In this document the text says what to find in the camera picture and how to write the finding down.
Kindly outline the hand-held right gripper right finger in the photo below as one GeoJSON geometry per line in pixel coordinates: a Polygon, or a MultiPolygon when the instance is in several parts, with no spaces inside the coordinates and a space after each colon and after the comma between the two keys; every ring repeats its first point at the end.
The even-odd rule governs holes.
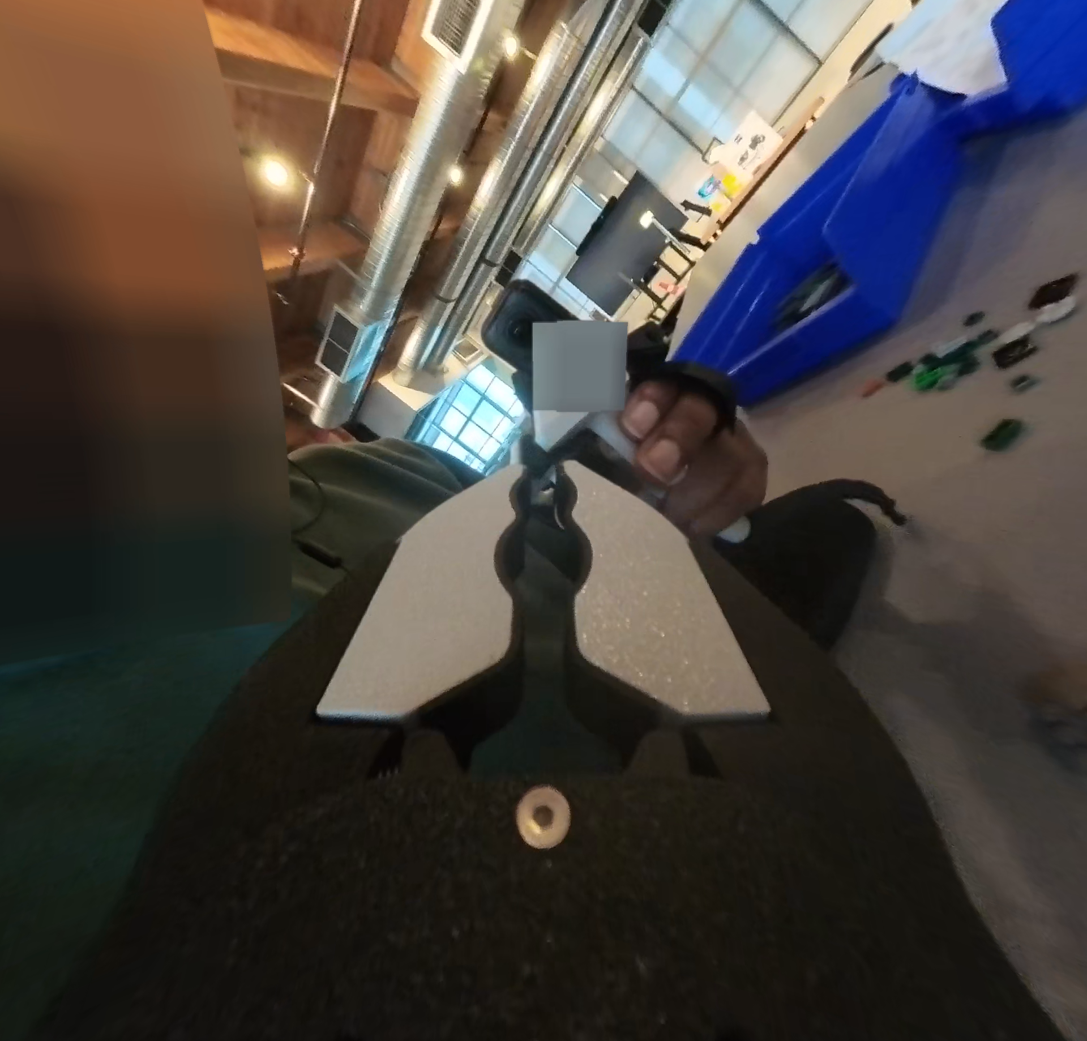
{"type": "Polygon", "coordinates": [[[769,697],[685,535],[582,466],[557,473],[557,512],[577,544],[565,697],[619,756],[645,735],[767,722],[769,697]]]}

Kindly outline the large window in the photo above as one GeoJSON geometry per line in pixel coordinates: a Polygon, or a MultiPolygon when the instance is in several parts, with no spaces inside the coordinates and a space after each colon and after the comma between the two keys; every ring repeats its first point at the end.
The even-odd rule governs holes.
{"type": "Polygon", "coordinates": [[[777,120],[872,1],[675,0],[605,141],[704,152],[750,112],[777,120]]]}
{"type": "Polygon", "coordinates": [[[442,451],[486,476],[508,463],[525,418],[512,373],[489,359],[421,410],[408,440],[442,451]]]}

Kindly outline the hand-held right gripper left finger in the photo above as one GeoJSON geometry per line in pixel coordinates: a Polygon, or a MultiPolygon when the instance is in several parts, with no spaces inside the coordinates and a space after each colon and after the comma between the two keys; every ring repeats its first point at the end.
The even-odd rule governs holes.
{"type": "Polygon", "coordinates": [[[509,466],[402,536],[318,699],[320,722],[432,730],[468,757],[512,719],[529,491],[528,472],[509,466]]]}

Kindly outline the white ceiling vent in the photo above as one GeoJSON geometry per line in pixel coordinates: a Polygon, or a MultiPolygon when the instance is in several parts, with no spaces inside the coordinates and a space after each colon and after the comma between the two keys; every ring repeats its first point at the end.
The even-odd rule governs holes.
{"type": "Polygon", "coordinates": [[[495,0],[432,0],[421,33],[423,41],[455,68],[466,71],[493,3],[495,0]]]}

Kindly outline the white printed paper bag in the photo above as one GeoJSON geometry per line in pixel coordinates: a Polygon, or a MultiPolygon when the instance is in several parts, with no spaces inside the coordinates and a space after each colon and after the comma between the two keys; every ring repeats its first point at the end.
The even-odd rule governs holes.
{"type": "Polygon", "coordinates": [[[938,91],[996,92],[1008,74],[992,23],[1007,1],[924,0],[876,45],[876,55],[938,91]]]}

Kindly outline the silver ventilation duct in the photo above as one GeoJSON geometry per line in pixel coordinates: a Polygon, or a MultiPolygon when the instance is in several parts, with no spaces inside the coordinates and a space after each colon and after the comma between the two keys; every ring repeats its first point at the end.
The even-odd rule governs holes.
{"type": "MultiPolygon", "coordinates": [[[[592,32],[590,21],[564,15],[546,37],[467,215],[457,229],[455,252],[442,283],[416,322],[398,362],[398,373],[408,380],[418,371],[438,365],[442,349],[437,342],[451,317],[452,305],[468,283],[468,274],[482,262],[483,244],[493,233],[498,213],[513,209],[515,186],[526,176],[545,133],[560,120],[560,97],[579,71],[587,48],[585,36],[592,32]]],[[[326,353],[339,323],[351,328],[350,349],[339,369],[318,358],[327,378],[320,384],[311,421],[321,429],[332,430],[350,421],[365,396],[382,350],[399,319],[401,301],[432,220],[442,204],[457,154],[482,115],[497,59],[500,49],[493,48],[480,61],[473,60],[465,71],[455,68],[450,60],[442,60],[432,70],[358,274],[357,288],[337,309],[322,344],[326,353]]]]}
{"type": "Polygon", "coordinates": [[[645,1],[608,0],[587,28],[567,18],[548,37],[420,317],[416,368],[442,369],[490,288],[520,267],[645,54],[645,1]]]}

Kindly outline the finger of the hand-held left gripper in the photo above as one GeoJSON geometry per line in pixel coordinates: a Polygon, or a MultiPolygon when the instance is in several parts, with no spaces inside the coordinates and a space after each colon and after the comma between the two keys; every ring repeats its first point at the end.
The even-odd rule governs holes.
{"type": "Polygon", "coordinates": [[[529,510],[542,489],[553,487],[570,464],[609,479],[609,457],[596,424],[605,411],[535,410],[518,437],[518,509],[529,510]]]}

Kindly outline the person's dark green hoodie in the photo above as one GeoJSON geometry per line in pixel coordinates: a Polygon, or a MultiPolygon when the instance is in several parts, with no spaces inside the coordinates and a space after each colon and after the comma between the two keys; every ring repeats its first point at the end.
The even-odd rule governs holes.
{"type": "MultiPolygon", "coordinates": [[[[290,462],[292,527],[346,570],[477,479],[393,438],[310,446],[290,462]]],[[[346,574],[292,560],[283,620],[2,666],[2,1039],[29,1034],[107,921],[224,699],[346,574]]]]}

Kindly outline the white cardboard box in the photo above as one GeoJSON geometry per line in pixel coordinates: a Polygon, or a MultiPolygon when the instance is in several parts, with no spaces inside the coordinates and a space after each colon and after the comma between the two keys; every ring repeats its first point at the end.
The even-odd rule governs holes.
{"type": "Polygon", "coordinates": [[[773,156],[780,142],[780,133],[752,110],[727,140],[709,151],[708,162],[727,176],[750,181],[773,156]]]}

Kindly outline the blue plastic bin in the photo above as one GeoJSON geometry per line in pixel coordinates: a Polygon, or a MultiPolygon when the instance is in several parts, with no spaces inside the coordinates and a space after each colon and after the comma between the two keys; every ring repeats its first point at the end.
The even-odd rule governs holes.
{"type": "Polygon", "coordinates": [[[887,97],[765,222],[669,360],[726,374],[744,407],[804,382],[829,366],[847,335],[814,317],[780,327],[780,306],[808,278],[839,259],[826,240],[833,211],[911,81],[897,75],[887,97]]]}
{"type": "Polygon", "coordinates": [[[1007,0],[986,30],[999,81],[969,97],[965,130],[1009,130],[1085,110],[1086,0],[1007,0]]]}

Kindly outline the person's left hand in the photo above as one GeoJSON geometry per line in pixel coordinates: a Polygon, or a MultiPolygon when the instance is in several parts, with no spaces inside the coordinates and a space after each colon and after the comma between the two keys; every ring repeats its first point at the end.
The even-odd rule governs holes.
{"type": "Polygon", "coordinates": [[[769,490],[762,447],[741,421],[719,426],[717,417],[705,396],[669,381],[641,382],[619,416],[634,471],[666,519],[695,539],[749,516],[769,490]]]}

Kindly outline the dark partition panel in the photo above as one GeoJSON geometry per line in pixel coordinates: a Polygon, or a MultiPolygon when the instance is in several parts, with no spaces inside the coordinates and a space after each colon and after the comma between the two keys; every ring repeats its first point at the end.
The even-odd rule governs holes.
{"type": "Polygon", "coordinates": [[[636,171],[594,220],[565,278],[594,308],[614,317],[645,274],[653,274],[669,236],[686,226],[684,210],[636,171]]]}

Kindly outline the pile of small building pieces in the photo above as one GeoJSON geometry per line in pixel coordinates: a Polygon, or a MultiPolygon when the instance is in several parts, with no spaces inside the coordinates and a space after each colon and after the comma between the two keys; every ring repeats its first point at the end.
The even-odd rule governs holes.
{"type": "Polygon", "coordinates": [[[995,327],[984,310],[974,310],[962,321],[967,335],[905,360],[888,369],[880,384],[902,384],[916,396],[936,396],[955,390],[975,374],[991,371],[1002,377],[1011,396],[1025,396],[1040,386],[1040,377],[1025,369],[1026,362],[1040,353],[1046,333],[1079,312],[1080,273],[1059,276],[1033,290],[1021,319],[995,327]]]}

